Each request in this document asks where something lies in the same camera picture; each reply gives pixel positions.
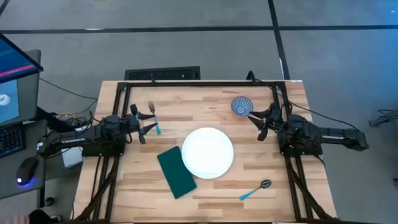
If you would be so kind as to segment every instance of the spoon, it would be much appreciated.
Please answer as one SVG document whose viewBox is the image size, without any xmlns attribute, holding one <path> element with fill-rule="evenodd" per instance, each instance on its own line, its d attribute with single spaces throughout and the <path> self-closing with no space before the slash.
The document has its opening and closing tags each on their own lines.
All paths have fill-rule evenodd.
<svg viewBox="0 0 398 224">
<path fill-rule="evenodd" d="M 271 180 L 268 180 L 268 179 L 267 179 L 267 180 L 263 180 L 263 181 L 261 182 L 259 188 L 254 189 L 254 190 L 250 191 L 249 193 L 240 196 L 239 199 L 244 200 L 244 199 L 246 199 L 248 196 L 250 196 L 251 194 L 253 194 L 254 192 L 256 192 L 258 189 L 261 189 L 261 188 L 262 188 L 262 189 L 266 189 L 266 188 L 268 188 L 269 186 L 271 186 L 271 183 L 272 183 Z"/>
</svg>

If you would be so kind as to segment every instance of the desk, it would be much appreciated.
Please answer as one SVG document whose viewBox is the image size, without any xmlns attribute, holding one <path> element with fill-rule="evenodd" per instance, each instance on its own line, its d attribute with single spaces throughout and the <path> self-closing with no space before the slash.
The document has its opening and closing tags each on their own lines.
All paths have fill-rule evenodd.
<svg viewBox="0 0 398 224">
<path fill-rule="evenodd" d="M 96 118 L 112 113 L 118 82 L 102 84 Z M 308 107 L 302 82 L 286 81 L 289 100 Z M 257 87 L 134 87 L 129 104 L 135 103 L 142 113 L 149 113 L 147 102 L 155 104 L 162 135 L 155 129 L 141 145 L 137 134 L 126 145 L 120 159 L 111 222 L 270 222 L 294 221 L 294 211 L 285 169 L 279 154 L 275 133 L 269 131 L 264 142 L 257 141 L 258 130 L 247 118 L 231 111 L 231 101 L 246 96 L 255 111 L 267 109 L 272 92 Z M 119 104 L 119 115 L 123 104 Z M 311 120 L 311 114 L 293 107 L 293 113 Z M 175 200 L 162 173 L 157 155 L 182 146 L 193 130 L 212 127 L 224 132 L 234 145 L 234 161 L 227 173 L 219 178 L 195 178 L 197 188 Z M 330 215 L 335 216 L 328 180 L 323 164 L 313 156 L 302 156 L 308 189 Z M 75 197 L 75 215 L 88 205 L 97 158 L 87 158 L 81 170 Z M 242 194 L 271 179 L 269 189 L 258 190 L 245 201 Z M 301 194 L 300 208 L 305 217 Z M 101 204 L 100 218 L 104 215 Z"/>
</svg>

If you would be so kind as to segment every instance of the blue light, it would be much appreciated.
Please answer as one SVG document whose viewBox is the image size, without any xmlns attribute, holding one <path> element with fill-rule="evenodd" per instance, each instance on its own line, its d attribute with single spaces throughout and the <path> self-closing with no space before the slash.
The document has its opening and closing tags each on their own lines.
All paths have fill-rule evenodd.
<svg viewBox="0 0 398 224">
<path fill-rule="evenodd" d="M 34 183 L 34 180 L 35 180 L 35 178 L 32 178 L 32 180 L 30 180 L 27 184 L 20 185 L 20 188 L 30 188 L 32 186 L 32 184 Z"/>
</svg>

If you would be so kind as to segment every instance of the fork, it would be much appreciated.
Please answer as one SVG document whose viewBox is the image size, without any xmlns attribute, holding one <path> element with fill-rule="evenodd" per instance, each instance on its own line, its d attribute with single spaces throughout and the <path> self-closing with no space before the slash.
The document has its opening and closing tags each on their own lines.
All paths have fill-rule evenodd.
<svg viewBox="0 0 398 224">
<path fill-rule="evenodd" d="M 155 106 L 154 106 L 154 102 L 149 101 L 148 102 L 148 106 L 149 106 L 149 110 L 150 112 L 155 115 Z M 156 134 L 161 134 L 162 132 L 160 131 L 159 125 L 156 124 Z"/>
</svg>

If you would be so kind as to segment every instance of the computer mouse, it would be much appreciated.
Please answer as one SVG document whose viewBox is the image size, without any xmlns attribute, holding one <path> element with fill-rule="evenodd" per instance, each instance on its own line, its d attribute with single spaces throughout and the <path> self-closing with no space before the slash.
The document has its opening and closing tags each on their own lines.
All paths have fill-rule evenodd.
<svg viewBox="0 0 398 224">
<path fill-rule="evenodd" d="M 35 170 L 37 167 L 38 160 L 36 157 L 30 157 L 22 161 L 17 170 L 17 183 L 19 185 L 25 185 L 32 180 Z"/>
</svg>

